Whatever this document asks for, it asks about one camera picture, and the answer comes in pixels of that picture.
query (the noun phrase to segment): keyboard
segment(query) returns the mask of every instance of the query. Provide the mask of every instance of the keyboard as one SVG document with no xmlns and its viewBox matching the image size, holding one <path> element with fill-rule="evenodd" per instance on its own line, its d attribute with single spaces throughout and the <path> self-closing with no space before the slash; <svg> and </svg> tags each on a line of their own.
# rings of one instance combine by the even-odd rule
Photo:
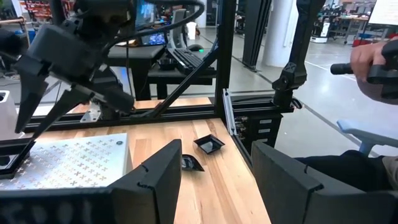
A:
<svg viewBox="0 0 398 224">
<path fill-rule="evenodd" d="M 191 74 L 201 63 L 202 59 L 198 58 L 188 49 L 167 49 L 170 56 L 177 62 L 177 70 L 184 75 Z M 213 67 L 208 67 L 202 75 L 216 75 L 217 71 Z"/>
</svg>

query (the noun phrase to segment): screen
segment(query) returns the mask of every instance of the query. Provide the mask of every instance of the screen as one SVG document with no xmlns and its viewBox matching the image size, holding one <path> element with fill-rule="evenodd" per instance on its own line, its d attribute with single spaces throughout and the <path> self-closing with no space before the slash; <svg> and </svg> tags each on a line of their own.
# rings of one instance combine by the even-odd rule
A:
<svg viewBox="0 0 398 224">
<path fill-rule="evenodd" d="M 143 45 L 164 45 L 166 41 L 163 33 L 152 34 L 142 37 Z"/>
<path fill-rule="evenodd" d="M 137 0 L 136 26 L 155 21 L 155 5 Z"/>
<path fill-rule="evenodd" d="M 377 0 L 369 23 L 398 26 L 398 0 Z"/>
</svg>

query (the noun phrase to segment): wooden table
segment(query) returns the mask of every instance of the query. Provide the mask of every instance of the wooden table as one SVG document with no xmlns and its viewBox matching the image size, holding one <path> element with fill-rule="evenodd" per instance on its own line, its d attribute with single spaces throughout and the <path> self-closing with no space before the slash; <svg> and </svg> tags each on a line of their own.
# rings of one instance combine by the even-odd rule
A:
<svg viewBox="0 0 398 224">
<path fill-rule="evenodd" d="M 140 108 L 159 101 L 142 101 Z M 175 105 L 208 104 L 208 98 L 180 99 Z M 205 172 L 182 173 L 175 223 L 271 223 L 251 171 L 220 119 L 140 124 L 44 133 L 38 141 L 128 133 L 133 167 L 173 139 L 182 140 L 184 154 L 195 156 Z M 213 134 L 225 146 L 206 155 L 193 140 Z"/>
</svg>

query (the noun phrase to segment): gray floor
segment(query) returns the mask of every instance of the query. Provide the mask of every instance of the gray floor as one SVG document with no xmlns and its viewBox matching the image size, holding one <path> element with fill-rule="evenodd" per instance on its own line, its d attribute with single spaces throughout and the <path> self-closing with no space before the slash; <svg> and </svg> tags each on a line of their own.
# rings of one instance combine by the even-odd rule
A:
<svg viewBox="0 0 398 224">
<path fill-rule="evenodd" d="M 201 37 L 190 43 L 201 44 L 211 48 L 215 40 L 215 29 L 203 29 Z M 263 46 L 261 47 L 257 69 L 253 73 L 244 68 L 239 61 L 243 55 L 244 37 L 234 36 L 233 58 L 231 59 L 231 82 L 229 90 L 233 95 L 264 94 L 272 91 L 271 83 L 276 80 L 281 68 L 267 67 L 261 64 Z M 358 90 L 352 76 L 333 76 L 329 67 L 333 63 L 349 60 L 351 47 L 334 43 L 310 44 L 306 58 L 307 82 L 295 91 L 294 95 L 305 104 L 304 109 L 284 114 L 276 148 L 290 156 L 303 157 L 327 154 L 341 154 L 348 149 L 357 149 L 359 141 L 350 136 L 342 135 L 336 126 L 338 119 L 356 119 L 361 122 L 384 126 L 386 123 L 395 126 L 394 119 L 398 107 L 384 105 L 366 98 Z M 124 84 L 126 92 L 130 92 L 128 81 L 123 75 L 123 68 L 113 68 Z M 10 81 L 0 80 L 2 89 L 11 90 L 18 103 L 19 85 L 7 85 Z M 54 88 L 44 99 L 45 103 L 57 101 L 68 85 L 61 84 Z M 152 96 L 156 89 L 151 85 Z M 169 92 L 175 86 L 169 86 Z M 212 86 L 190 86 L 183 97 L 213 96 L 215 81 Z M 375 147 L 373 156 L 398 155 L 398 150 L 389 147 Z"/>
</svg>

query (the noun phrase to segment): black frame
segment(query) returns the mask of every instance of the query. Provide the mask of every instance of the black frame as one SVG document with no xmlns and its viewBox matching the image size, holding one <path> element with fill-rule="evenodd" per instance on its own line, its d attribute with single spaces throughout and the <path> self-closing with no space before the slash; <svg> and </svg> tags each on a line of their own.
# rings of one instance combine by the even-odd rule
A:
<svg viewBox="0 0 398 224">
<path fill-rule="evenodd" d="M 290 72 L 288 75 L 289 80 L 295 79 L 295 74 L 304 81 L 306 79 L 306 71 L 304 67 L 304 60 L 307 54 L 308 45 L 310 43 L 310 36 L 312 31 L 313 21 L 322 7 L 324 1 L 317 0 L 297 0 L 297 7 L 299 17 L 297 28 L 295 32 L 292 53 L 290 54 L 290 62 L 297 66 L 296 71 Z M 135 110 L 134 115 L 122 117 L 114 121 L 97 121 L 96 123 L 80 123 L 83 113 L 66 114 L 48 129 L 48 131 L 64 131 L 71 129 L 85 129 L 85 128 L 100 128 L 105 126 L 121 126 L 133 125 L 144 123 L 161 123 L 171 121 L 187 121 L 193 119 L 211 119 L 221 118 L 225 122 L 225 112 L 223 104 L 223 89 L 229 87 L 229 77 L 231 70 L 231 56 L 233 47 L 233 34 L 234 34 L 234 18 L 236 10 L 236 0 L 227 1 L 220 0 L 220 13 L 221 18 L 218 26 L 218 39 L 212 48 L 212 52 L 206 56 L 203 63 L 193 71 L 177 89 L 169 95 L 166 100 L 157 105 L 154 109 Z M 215 103 L 213 105 L 200 105 L 200 106 L 169 106 L 195 81 L 198 74 L 210 66 L 216 59 L 217 61 L 217 75 L 216 75 L 216 90 L 215 90 Z M 281 78 L 286 78 L 286 73 L 282 72 Z M 275 98 L 283 101 L 290 102 L 292 100 L 292 90 L 297 89 L 299 85 L 290 86 L 284 90 L 277 90 Z M 264 99 L 256 101 L 255 103 L 233 103 L 233 111 L 235 116 L 250 116 L 250 115 L 267 115 L 267 114 L 281 114 L 291 113 L 294 108 L 291 105 L 279 105 L 274 103 L 272 99 Z M 35 128 L 43 120 L 44 116 L 34 116 L 30 123 L 25 128 L 26 133 L 35 131 Z M 243 146 L 243 143 L 237 136 L 232 136 L 237 148 L 240 150 L 244 160 L 248 166 L 251 167 L 251 157 L 248 151 Z"/>
</svg>

